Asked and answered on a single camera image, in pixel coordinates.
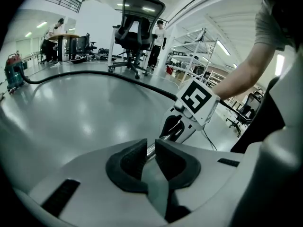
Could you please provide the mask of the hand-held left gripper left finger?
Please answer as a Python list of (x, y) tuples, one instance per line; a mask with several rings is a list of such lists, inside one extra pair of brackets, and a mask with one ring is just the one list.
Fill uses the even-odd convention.
[(29, 193), (15, 189), (44, 227), (162, 227), (141, 181), (147, 140), (132, 140), (82, 154), (40, 181)]

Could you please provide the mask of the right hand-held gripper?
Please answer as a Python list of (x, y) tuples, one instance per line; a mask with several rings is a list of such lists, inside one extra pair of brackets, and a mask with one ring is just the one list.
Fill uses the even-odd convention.
[[(220, 97), (198, 79), (185, 83), (176, 97), (182, 104), (181, 113), (172, 107), (164, 114), (159, 138), (173, 138), (174, 142), (183, 143), (210, 122)], [(182, 115), (189, 123), (182, 120)]]

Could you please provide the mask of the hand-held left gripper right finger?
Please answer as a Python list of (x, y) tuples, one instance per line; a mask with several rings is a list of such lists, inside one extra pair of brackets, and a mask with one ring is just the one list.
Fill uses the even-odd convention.
[(155, 141), (155, 159), (168, 181), (165, 220), (173, 223), (206, 203), (235, 172), (243, 154)]

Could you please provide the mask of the chrome metal tube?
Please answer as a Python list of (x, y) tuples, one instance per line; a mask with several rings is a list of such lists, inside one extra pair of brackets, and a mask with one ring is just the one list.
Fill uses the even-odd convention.
[[(173, 131), (170, 134), (160, 137), (160, 140), (170, 140), (180, 134), (181, 130)], [(155, 157), (155, 143), (147, 148), (147, 161), (152, 160)]]

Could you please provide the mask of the person's right forearm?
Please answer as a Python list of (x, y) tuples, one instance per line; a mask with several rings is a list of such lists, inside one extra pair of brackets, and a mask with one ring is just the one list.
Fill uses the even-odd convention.
[(260, 79), (275, 53), (275, 48), (262, 43), (253, 45), (247, 58), (222, 82), (213, 88), (213, 92), (226, 100), (246, 92)]

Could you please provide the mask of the red teal vacuum cleaner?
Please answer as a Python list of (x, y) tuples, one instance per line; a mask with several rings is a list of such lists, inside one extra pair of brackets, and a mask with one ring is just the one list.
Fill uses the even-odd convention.
[(14, 93), (19, 87), (24, 85), (20, 70), (23, 71), (23, 62), (20, 56), (13, 53), (8, 56), (5, 64), (5, 76), (8, 82), (7, 90), (9, 94)]

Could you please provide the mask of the person's black trousers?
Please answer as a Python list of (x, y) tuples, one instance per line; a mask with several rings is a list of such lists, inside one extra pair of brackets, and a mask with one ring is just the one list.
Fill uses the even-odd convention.
[(263, 99), (261, 100), (257, 114), (230, 152), (244, 154), (251, 143), (261, 142), (269, 134), (282, 129), (285, 126), (281, 113), (269, 94), (269, 91), (278, 80), (279, 77), (275, 77), (270, 81)]

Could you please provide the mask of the black mesh office chair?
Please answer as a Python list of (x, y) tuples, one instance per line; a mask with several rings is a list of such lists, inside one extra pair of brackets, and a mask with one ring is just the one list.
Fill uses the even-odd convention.
[(156, 35), (152, 33), (154, 25), (165, 10), (160, 0), (123, 0), (121, 24), (115, 31), (114, 42), (120, 45), (127, 54), (126, 62), (108, 65), (108, 72), (113, 73), (117, 67), (127, 67), (135, 72), (147, 75), (147, 70), (140, 66), (143, 51), (153, 46)]
[(231, 122), (228, 127), (236, 129), (238, 138), (242, 134), (241, 126), (249, 126), (251, 124), (261, 105), (262, 97), (263, 95), (259, 92), (250, 93), (244, 105), (240, 109), (236, 109), (240, 116), (236, 114), (235, 121), (226, 118), (226, 122)]

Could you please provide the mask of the white shelving rack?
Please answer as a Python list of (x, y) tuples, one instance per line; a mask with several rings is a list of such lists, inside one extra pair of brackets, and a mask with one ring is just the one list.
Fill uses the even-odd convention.
[(228, 74), (217, 45), (205, 27), (174, 37), (165, 61), (166, 73), (182, 86), (198, 79), (213, 88)]

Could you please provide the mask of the black equipment crates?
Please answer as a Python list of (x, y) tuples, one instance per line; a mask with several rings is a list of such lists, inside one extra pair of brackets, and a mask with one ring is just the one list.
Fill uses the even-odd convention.
[(76, 39), (76, 54), (82, 54), (85, 47), (85, 39), (83, 36)]

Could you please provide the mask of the person's grey shirt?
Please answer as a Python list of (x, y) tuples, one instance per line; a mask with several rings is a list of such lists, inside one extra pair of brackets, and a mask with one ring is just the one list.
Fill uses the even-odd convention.
[(261, 8), (255, 17), (255, 43), (269, 45), (278, 51), (284, 51), (286, 46), (295, 48), (295, 41), (290, 33), (283, 28), (273, 15), (274, 3), (262, 0)]

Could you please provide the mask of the round wooden table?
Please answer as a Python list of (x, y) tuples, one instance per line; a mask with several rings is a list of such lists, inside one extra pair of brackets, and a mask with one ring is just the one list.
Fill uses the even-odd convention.
[(71, 39), (71, 38), (79, 38), (79, 35), (73, 34), (58, 34), (50, 37), (50, 40), (57, 40), (58, 41), (58, 62), (62, 62), (62, 52), (63, 52), (63, 39)]

